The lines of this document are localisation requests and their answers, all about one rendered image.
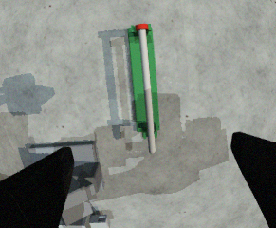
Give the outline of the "grey pin with red head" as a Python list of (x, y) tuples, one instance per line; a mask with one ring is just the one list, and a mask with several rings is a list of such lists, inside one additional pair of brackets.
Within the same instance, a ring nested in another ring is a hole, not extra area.
[(146, 30), (148, 29), (149, 24), (137, 24), (138, 45), (140, 46), (142, 88), (144, 88), (146, 133), (148, 133), (149, 153), (150, 155), (153, 155), (153, 153), (156, 153), (156, 142), (154, 142), (152, 92), (150, 92), (148, 45), (146, 45)]

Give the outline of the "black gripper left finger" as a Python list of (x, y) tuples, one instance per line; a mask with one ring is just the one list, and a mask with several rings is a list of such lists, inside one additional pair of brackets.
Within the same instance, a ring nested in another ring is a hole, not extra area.
[(59, 228), (74, 170), (65, 147), (0, 181), (0, 228)]

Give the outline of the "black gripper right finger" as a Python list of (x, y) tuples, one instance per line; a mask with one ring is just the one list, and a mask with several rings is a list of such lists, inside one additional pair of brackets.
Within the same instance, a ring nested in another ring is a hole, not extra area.
[(276, 228), (276, 142), (248, 133), (232, 134), (231, 152), (267, 221)]

